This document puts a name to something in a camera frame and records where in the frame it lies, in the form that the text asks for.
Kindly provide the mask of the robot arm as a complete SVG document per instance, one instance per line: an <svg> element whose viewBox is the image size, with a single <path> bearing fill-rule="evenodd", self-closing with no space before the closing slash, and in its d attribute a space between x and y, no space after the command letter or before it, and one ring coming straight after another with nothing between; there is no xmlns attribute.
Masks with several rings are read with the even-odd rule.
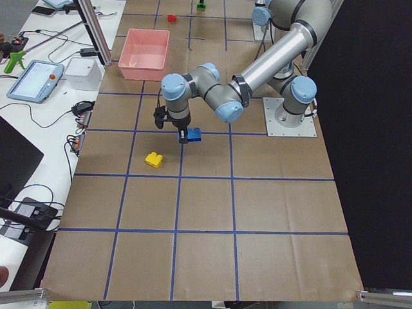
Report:
<svg viewBox="0 0 412 309"><path fill-rule="evenodd" d="M252 20L263 27L273 24L282 36L242 73L222 85L217 67L206 62L185 74L166 75L161 82L165 105L157 105L154 123L162 129L170 122L178 130L178 141L188 142L191 122L189 100L202 98L224 122L237 120L249 105L254 92L268 83L275 86L279 72L302 52L323 39L332 22L330 1L265 1L252 12Z"/></svg>
<svg viewBox="0 0 412 309"><path fill-rule="evenodd" d="M270 10L272 0L255 1L252 11L252 22L260 27L268 27L272 20L273 13Z"/></svg>

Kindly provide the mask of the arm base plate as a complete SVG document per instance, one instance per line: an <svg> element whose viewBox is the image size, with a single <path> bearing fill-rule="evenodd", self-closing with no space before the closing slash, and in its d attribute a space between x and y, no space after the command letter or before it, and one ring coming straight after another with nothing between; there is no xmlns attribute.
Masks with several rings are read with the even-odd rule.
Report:
<svg viewBox="0 0 412 309"><path fill-rule="evenodd" d="M254 41L261 41L262 38L265 38L265 42L271 42L276 38L276 28L274 26L269 26L268 30L265 32L266 26L260 26L255 22L252 23Z"/></svg>
<svg viewBox="0 0 412 309"><path fill-rule="evenodd" d="M313 116L292 115L284 108L283 101L284 98L263 98L267 136L316 138Z"/></svg>

